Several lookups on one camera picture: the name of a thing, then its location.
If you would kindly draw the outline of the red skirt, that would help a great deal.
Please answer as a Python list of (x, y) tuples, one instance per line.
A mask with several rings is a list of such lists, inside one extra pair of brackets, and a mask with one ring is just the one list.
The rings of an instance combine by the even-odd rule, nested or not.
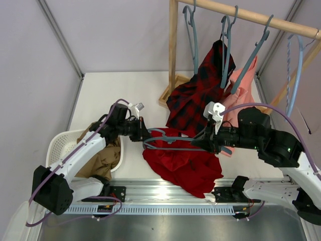
[(182, 137), (173, 128), (150, 130), (156, 140), (144, 144), (143, 158), (166, 181), (183, 188), (197, 198), (210, 193), (217, 179), (223, 178), (219, 158), (190, 144), (190, 141), (163, 141), (161, 137)]

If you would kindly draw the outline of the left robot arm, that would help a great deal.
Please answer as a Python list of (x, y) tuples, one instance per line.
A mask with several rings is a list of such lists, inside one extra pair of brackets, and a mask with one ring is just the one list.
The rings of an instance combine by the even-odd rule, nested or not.
[(95, 122), (60, 161), (50, 167), (39, 166), (33, 174), (31, 199), (55, 215), (61, 215), (72, 203), (98, 196), (106, 181), (94, 176), (74, 182), (80, 169), (119, 136), (128, 136), (132, 142), (151, 137), (143, 117), (127, 117), (127, 111), (124, 104), (113, 105), (109, 114)]

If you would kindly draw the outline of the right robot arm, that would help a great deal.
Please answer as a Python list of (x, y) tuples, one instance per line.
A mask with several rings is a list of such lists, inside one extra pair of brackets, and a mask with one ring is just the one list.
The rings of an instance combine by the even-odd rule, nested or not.
[(222, 127), (225, 107), (210, 102), (204, 110), (206, 127), (191, 144), (218, 154), (224, 147), (256, 150), (258, 158), (291, 177), (297, 188), (275, 187), (237, 176), (230, 194), (236, 202), (245, 198), (272, 202), (296, 213), (305, 221), (320, 225), (320, 170), (309, 161), (307, 150), (296, 136), (272, 129), (269, 115), (255, 107), (237, 115), (238, 127)]

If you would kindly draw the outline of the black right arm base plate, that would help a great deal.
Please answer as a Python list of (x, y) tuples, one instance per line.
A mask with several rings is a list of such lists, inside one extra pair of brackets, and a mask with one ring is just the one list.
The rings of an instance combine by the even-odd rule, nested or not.
[(241, 191), (235, 190), (232, 187), (221, 186), (215, 187), (211, 194), (216, 198), (217, 203), (260, 203), (259, 199), (249, 199)]

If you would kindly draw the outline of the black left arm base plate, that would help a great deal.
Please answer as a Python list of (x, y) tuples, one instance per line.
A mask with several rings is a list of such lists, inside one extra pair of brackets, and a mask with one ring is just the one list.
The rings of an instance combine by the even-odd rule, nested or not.
[(118, 198), (121, 202), (125, 201), (126, 187), (125, 186), (107, 186), (103, 187), (101, 193), (98, 195), (103, 198), (85, 198), (83, 202), (117, 202), (117, 200), (109, 199), (110, 197)]

